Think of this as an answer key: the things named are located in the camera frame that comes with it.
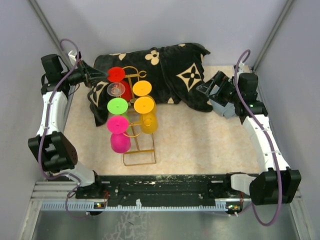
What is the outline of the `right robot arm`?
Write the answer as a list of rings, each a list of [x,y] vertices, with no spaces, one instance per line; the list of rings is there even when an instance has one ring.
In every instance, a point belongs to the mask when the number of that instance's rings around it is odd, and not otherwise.
[[[196,89],[205,94],[218,107],[234,106],[244,129],[255,149],[259,174],[231,173],[223,192],[235,198],[240,192],[251,197],[256,206],[292,202],[302,176],[291,169],[280,152],[273,136],[267,109],[258,100],[258,76],[242,72],[237,75],[237,85],[232,78],[218,71],[209,81]]]

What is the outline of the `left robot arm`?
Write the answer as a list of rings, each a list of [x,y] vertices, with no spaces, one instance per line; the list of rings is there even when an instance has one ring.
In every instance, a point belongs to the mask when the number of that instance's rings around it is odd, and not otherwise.
[[[36,136],[28,140],[28,147],[38,162],[41,173],[48,180],[67,177],[97,199],[103,195],[104,186],[96,181],[96,173],[78,160],[76,148],[64,135],[67,105],[72,86],[84,83],[92,87],[105,81],[107,74],[81,59],[75,51],[68,53],[73,64],[67,72],[63,70],[60,57],[49,54],[41,58],[45,74],[41,79],[43,111]]]

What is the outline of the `clear wine glass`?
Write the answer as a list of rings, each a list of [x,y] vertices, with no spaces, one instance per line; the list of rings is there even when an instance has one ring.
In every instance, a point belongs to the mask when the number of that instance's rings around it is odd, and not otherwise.
[[[121,97],[125,90],[126,88],[121,82],[113,82],[107,86],[107,93],[112,97]]]

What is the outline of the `red plastic wine glass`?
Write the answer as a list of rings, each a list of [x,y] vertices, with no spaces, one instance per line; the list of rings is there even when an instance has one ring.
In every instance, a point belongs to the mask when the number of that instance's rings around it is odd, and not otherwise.
[[[108,81],[111,83],[122,83],[125,86],[125,92],[121,98],[129,102],[132,99],[132,93],[130,85],[125,81],[125,70],[121,67],[115,66],[108,70],[109,76],[107,77]]]

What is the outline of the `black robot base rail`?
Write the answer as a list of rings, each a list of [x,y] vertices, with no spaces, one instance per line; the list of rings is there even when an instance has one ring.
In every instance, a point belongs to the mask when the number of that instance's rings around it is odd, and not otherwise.
[[[79,187],[77,199],[102,199],[110,207],[214,206],[219,199],[247,198],[231,188],[230,174],[97,175],[95,183]]]

